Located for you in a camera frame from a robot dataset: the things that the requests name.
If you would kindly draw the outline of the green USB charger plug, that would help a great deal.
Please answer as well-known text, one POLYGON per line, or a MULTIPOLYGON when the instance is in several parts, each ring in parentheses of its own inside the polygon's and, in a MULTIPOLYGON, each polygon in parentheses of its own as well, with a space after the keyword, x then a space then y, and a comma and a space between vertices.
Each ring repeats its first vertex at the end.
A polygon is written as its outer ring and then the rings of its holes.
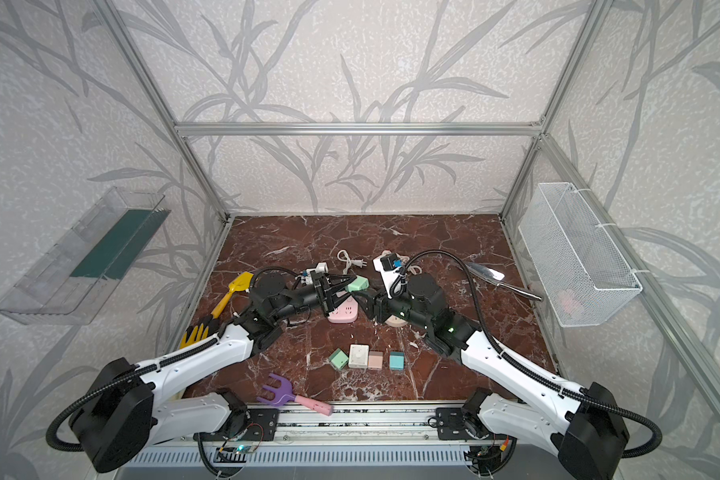
POLYGON ((347 292, 364 291, 369 288, 369 280, 363 276, 356 276, 351 283, 346 286, 347 292))

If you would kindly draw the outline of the teal USB charger plug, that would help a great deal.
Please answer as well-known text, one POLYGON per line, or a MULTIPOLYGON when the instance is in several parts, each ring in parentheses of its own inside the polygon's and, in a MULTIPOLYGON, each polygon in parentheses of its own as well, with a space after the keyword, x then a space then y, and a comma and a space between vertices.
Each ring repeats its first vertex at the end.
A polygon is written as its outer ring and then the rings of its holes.
POLYGON ((405 368, 404 354, 402 352, 391 352, 388 365, 391 371, 402 371, 405 368))

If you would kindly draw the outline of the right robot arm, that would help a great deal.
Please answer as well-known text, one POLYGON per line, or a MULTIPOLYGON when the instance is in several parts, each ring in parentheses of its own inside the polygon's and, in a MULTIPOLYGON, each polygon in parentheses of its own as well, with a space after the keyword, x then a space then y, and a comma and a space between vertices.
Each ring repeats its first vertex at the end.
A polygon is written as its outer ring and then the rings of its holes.
POLYGON ((621 460, 655 451, 660 427, 621 408, 597 382, 584 387, 553 374, 498 341, 485 319, 469 319, 451 308, 429 274, 409 275, 418 260, 386 253, 373 261, 384 288, 353 292, 367 318, 385 323, 396 317, 424 333, 425 343, 514 395, 478 392, 466 403, 464 419, 481 439, 505 434, 557 457, 576 479, 610 479, 621 460))

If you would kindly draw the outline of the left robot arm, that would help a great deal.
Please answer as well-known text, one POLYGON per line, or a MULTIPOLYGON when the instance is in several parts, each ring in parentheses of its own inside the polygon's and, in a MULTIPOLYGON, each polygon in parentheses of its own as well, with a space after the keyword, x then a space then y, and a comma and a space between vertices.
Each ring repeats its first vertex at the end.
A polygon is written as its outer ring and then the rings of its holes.
POLYGON ((282 335, 282 321, 314 309, 329 315, 349 299, 346 288, 355 279, 321 271, 309 278, 302 284, 290 270, 262 268, 248 282, 246 308, 205 339, 136 364, 111 361, 87 393, 51 421, 47 445, 83 452, 97 472, 106 473, 149 445, 219 430, 242 407, 234 395, 178 400, 176 394, 266 350, 282 335))

